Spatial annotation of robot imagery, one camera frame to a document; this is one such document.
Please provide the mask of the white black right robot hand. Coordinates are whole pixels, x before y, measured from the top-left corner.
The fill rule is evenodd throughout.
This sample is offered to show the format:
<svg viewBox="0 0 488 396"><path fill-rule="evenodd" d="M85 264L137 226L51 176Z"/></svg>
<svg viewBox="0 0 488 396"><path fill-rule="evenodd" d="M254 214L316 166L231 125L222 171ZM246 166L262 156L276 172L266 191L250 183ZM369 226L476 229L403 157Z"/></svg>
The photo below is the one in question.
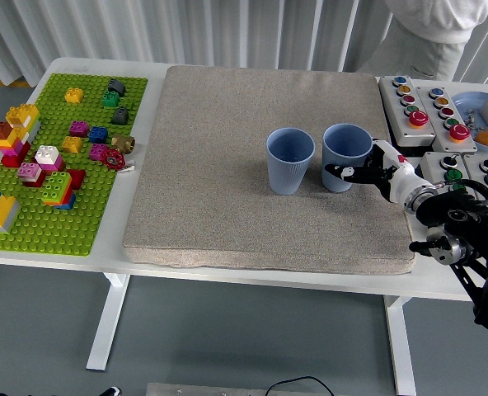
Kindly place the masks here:
<svg viewBox="0 0 488 396"><path fill-rule="evenodd" d="M410 212L436 194L434 185L419 177L406 157L384 140L373 141L362 166L328 164L325 170L345 182L375 185L387 201Z"/></svg>

